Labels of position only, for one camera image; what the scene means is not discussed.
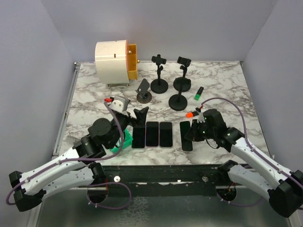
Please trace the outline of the black phone with silver edge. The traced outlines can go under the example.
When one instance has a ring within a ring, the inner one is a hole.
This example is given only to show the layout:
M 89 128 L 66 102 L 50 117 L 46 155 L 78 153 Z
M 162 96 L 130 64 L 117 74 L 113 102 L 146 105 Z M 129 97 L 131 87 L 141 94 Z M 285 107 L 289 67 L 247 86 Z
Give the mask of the black phone with silver edge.
M 157 147 L 159 145 L 159 123 L 146 123 L 146 139 L 145 145 L 147 147 Z

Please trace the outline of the brown round phone stand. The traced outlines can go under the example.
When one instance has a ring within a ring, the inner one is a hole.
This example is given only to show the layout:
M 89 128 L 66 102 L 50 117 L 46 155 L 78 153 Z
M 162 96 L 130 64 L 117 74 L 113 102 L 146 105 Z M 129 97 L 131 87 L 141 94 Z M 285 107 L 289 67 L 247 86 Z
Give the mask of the brown round phone stand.
M 137 93 L 136 99 L 141 104 L 147 104 L 151 101 L 152 95 L 148 91 L 150 87 L 149 82 L 146 79 L 143 79 L 139 87 L 135 90 Z

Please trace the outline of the silver-edged phone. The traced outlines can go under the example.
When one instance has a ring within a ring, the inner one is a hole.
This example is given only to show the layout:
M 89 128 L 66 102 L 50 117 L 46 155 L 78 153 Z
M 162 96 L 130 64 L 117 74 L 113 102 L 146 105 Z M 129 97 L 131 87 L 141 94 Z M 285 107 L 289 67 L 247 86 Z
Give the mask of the silver-edged phone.
M 132 148 L 145 148 L 145 127 L 133 128 Z

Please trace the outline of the purple-edged black phone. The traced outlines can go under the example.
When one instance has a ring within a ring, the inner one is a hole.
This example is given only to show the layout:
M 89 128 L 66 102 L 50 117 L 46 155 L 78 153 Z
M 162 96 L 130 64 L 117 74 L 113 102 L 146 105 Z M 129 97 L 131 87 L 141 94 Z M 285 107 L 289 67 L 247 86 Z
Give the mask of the purple-edged black phone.
M 162 148 L 171 148 L 173 146 L 172 123 L 160 122 L 159 146 Z

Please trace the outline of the black round-base front stand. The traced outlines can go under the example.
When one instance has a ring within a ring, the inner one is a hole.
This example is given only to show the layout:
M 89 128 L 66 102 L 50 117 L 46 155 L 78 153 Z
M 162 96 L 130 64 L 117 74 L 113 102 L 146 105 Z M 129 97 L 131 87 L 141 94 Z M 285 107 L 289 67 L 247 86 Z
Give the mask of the black round-base front stand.
M 151 90 L 156 94 L 163 94 L 168 90 L 168 83 L 161 78 L 161 71 L 163 65 L 166 64 L 166 59 L 162 58 L 160 54 L 152 56 L 151 61 L 157 65 L 157 76 L 158 78 L 153 80 L 151 83 Z

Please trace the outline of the tall black phone stand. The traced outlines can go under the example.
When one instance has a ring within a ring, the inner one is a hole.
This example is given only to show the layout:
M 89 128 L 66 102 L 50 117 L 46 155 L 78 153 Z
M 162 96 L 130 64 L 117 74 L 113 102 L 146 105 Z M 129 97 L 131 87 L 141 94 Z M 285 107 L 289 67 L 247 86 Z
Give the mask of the tall black phone stand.
M 174 80 L 173 87 L 179 91 L 182 86 L 182 92 L 187 92 L 191 88 L 191 80 L 186 78 L 187 68 L 190 66 L 191 60 L 179 56 L 177 63 L 181 64 L 180 69 L 183 70 L 183 75 Z

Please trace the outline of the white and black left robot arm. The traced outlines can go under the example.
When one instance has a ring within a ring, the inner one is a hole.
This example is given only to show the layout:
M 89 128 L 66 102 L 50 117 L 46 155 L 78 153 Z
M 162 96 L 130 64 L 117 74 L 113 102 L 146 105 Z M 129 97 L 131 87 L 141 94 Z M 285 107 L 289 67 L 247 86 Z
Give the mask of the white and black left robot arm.
M 110 105 L 106 106 L 113 119 L 99 118 L 88 128 L 88 135 L 81 138 L 65 153 L 50 162 L 28 172 L 14 171 L 9 174 L 15 205 L 20 212 L 38 206 L 56 193 L 79 186 L 107 186 L 107 176 L 100 163 L 107 160 L 106 150 L 118 141 L 124 141 L 128 125 L 143 126 L 149 108 L 134 109 L 135 117 L 129 112 L 121 113 Z

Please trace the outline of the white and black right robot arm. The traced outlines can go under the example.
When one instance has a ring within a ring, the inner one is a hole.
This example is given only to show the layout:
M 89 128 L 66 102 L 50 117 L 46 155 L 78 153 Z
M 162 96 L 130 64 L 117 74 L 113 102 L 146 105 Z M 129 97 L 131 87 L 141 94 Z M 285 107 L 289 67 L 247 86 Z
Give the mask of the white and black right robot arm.
M 303 173 L 282 166 L 267 156 L 234 127 L 227 127 L 221 113 L 207 110 L 193 120 L 184 136 L 190 141 L 214 140 L 218 147 L 238 156 L 253 171 L 234 161 L 221 165 L 217 179 L 223 185 L 241 184 L 266 199 L 272 209 L 284 218 L 303 205 Z

